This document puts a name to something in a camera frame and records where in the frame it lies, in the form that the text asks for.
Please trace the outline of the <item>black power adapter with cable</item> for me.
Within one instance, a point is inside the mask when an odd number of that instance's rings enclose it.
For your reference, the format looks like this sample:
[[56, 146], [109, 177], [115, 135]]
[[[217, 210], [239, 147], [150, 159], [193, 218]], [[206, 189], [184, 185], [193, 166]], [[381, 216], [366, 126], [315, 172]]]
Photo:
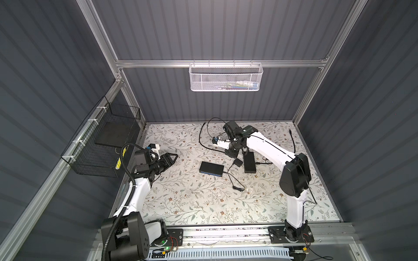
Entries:
[[226, 171], [223, 171], [223, 174], [226, 174], [228, 176], [228, 179], [232, 184], [232, 188], [239, 192], [244, 192], [246, 190], [246, 187], [239, 181], [238, 178], [234, 176], [234, 173], [238, 172], [242, 165], [243, 162], [240, 159], [236, 158], [234, 159], [233, 163], [228, 167], [228, 169]]

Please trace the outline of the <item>long black power brick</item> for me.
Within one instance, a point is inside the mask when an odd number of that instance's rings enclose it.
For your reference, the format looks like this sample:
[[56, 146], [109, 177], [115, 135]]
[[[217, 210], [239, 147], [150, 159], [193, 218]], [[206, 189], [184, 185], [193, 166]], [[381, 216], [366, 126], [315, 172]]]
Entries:
[[248, 152], [243, 156], [244, 162], [244, 172], [246, 174], [255, 174], [256, 173], [256, 162], [253, 152]]

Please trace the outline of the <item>black network switch box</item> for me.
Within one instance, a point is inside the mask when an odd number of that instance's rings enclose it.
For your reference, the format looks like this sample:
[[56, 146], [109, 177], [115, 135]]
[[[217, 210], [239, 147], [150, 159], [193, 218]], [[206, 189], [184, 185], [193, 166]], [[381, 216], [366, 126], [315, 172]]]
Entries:
[[199, 172], [211, 176], [222, 177], [224, 173], [224, 165], [210, 162], [201, 162]]

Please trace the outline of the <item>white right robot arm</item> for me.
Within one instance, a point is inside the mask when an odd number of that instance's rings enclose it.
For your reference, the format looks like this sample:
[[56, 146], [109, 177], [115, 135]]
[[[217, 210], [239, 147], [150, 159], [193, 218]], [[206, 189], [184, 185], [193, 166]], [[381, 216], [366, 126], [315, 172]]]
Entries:
[[285, 150], [250, 125], [242, 128], [236, 122], [229, 121], [223, 129], [228, 138], [213, 138], [212, 142], [223, 148], [225, 153], [236, 154], [240, 150], [251, 149], [281, 171], [279, 186], [287, 197], [285, 236], [290, 242], [301, 239], [304, 236], [303, 230], [308, 228], [304, 210], [312, 179], [308, 157], [303, 153], [295, 154]]

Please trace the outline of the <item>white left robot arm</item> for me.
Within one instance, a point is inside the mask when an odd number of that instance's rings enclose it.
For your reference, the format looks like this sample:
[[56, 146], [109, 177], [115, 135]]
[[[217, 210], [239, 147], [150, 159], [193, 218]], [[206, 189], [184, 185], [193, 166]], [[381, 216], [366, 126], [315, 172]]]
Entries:
[[154, 181], [178, 159], [176, 153], [159, 153], [158, 144], [142, 148], [125, 144], [119, 153], [119, 167], [129, 178], [128, 191], [112, 217], [103, 221], [103, 261], [144, 261], [148, 255], [164, 256], [178, 247], [163, 219], [144, 222], [142, 207]]

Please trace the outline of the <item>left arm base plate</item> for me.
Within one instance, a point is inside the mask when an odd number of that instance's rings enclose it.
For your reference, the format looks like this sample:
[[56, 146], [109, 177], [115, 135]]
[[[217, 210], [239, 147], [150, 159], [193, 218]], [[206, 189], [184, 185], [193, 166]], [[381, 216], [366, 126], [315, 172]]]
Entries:
[[153, 247], [180, 247], [182, 246], [184, 237], [184, 230], [179, 228], [169, 228], [168, 234], [166, 236], [162, 236], [160, 239], [156, 239], [151, 246]]

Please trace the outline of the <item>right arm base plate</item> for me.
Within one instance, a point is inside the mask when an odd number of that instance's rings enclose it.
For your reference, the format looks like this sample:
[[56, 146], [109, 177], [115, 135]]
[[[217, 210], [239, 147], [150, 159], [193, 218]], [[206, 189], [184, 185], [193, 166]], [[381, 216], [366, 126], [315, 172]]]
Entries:
[[313, 233], [307, 224], [294, 229], [292, 226], [270, 226], [267, 228], [272, 244], [313, 243]]

